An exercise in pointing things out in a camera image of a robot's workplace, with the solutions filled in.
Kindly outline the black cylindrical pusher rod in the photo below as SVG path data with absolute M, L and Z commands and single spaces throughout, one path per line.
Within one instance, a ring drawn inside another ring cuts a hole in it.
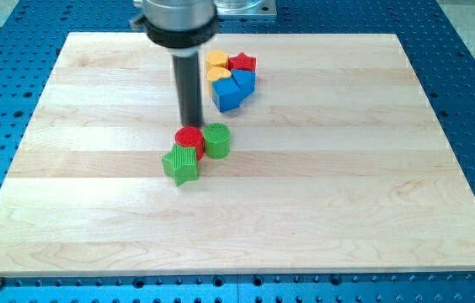
M 184 55 L 172 55 L 173 74 L 178 95 L 182 126 L 203 125 L 200 64 L 197 50 Z

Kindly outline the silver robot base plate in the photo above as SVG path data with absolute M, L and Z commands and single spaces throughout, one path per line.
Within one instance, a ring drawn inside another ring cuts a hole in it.
M 273 20 L 277 16 L 275 0 L 214 0 L 222 19 Z

